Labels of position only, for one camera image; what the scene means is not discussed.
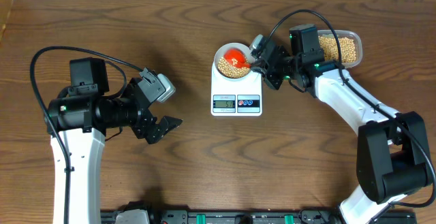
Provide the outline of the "grey round bowl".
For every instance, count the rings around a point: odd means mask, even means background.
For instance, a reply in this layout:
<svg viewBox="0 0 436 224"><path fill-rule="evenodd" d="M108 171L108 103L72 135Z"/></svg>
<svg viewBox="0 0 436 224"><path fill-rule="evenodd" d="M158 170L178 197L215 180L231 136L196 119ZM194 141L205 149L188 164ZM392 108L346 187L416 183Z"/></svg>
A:
<svg viewBox="0 0 436 224"><path fill-rule="evenodd" d="M244 53L244 55L246 56L246 58L247 58L247 62L250 64L250 66L252 66L252 64L255 62L254 61L254 58L251 56L251 51L250 51L250 49L249 49L249 47L248 46L246 46L246 45L244 45L244 44L240 44L240 43L229 43L229 44L225 44L225 45L223 45L222 47L220 47L220 49L218 49L218 51L215 53L215 57L214 57L214 69L215 69L215 71L217 71L219 74L221 74L220 72L219 72L219 70L217 69L217 64L218 64L218 61L219 61L219 59L221 58L221 57L223 57L224 56L224 53L227 51L227 50L229 50L229 49L231 49L231 48L237 48L237 49L239 49L239 50L241 50L243 53Z"/></svg>

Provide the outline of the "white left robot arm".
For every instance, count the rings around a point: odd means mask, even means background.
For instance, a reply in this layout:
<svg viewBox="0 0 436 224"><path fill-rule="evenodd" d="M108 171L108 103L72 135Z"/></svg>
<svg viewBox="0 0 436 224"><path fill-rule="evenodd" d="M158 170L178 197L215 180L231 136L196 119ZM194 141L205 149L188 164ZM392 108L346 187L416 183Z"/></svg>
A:
<svg viewBox="0 0 436 224"><path fill-rule="evenodd" d="M48 107L57 133L50 144L55 163L54 223L101 223L99 172L106 131L131 127L138 139L155 144L182 120L153 116L150 105L175 92L163 74L143 69L108 96L107 62L97 58L69 63L71 85Z"/></svg>

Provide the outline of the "red plastic measuring scoop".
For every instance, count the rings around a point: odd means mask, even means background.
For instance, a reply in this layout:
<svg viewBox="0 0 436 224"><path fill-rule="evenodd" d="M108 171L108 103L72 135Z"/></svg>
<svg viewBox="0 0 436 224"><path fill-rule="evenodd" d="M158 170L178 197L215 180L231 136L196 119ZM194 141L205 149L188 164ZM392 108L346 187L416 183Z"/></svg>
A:
<svg viewBox="0 0 436 224"><path fill-rule="evenodd" d="M224 59L233 67L236 68L250 68L247 58L244 53L237 49L231 48L224 53Z"/></svg>

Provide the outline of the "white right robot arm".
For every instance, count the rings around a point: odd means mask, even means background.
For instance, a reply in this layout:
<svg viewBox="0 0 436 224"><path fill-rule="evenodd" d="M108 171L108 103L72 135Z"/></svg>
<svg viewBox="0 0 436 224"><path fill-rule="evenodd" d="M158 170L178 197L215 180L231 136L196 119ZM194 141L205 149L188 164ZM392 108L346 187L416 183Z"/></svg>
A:
<svg viewBox="0 0 436 224"><path fill-rule="evenodd" d="M258 35L251 68L272 89L284 80L329 105L357 134L359 185L339 206L343 223L375 223L404 197L435 185L426 128L416 112L401 113L357 84L335 59L327 60L315 25L290 29L292 50Z"/></svg>

